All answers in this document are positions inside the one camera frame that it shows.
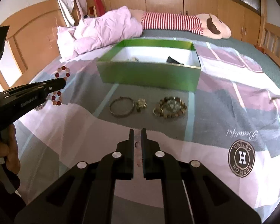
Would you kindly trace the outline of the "person's left hand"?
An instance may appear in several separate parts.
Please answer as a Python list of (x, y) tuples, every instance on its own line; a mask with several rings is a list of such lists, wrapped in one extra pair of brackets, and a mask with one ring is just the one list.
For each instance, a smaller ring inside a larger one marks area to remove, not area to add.
[(7, 144), (0, 141), (0, 158), (6, 157), (7, 169), (17, 175), (20, 171), (21, 164), (18, 157), (18, 144), (15, 136), (16, 129), (14, 124), (11, 124), (7, 129)]

